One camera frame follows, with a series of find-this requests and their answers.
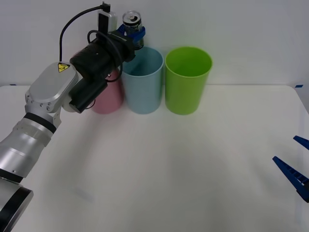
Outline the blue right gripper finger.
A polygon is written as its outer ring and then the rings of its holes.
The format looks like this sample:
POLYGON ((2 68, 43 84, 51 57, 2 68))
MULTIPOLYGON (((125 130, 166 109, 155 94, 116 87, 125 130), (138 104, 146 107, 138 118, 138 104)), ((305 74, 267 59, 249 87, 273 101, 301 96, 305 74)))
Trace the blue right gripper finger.
POLYGON ((309 150, 309 140, 304 139, 302 137, 299 136, 295 136, 293 138, 296 142, 298 142, 299 144, 301 144, 304 148, 306 148, 307 150, 309 150))
POLYGON ((285 177, 290 181, 290 183, 294 186, 300 197, 308 203, 309 179, 278 157, 274 156, 272 160, 275 162, 281 172, 285 175, 285 177))

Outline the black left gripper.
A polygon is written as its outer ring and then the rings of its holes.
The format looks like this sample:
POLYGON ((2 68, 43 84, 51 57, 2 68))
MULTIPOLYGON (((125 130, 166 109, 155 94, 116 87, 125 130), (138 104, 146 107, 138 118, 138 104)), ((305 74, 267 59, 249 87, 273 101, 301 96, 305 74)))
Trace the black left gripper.
POLYGON ((122 24, 118 29, 118 32, 109 32, 107 35, 118 48, 123 61, 130 62, 135 57, 135 50, 140 50, 144 47, 145 27, 142 27, 140 31, 136 31, 133 34, 126 36, 126 27, 122 24))

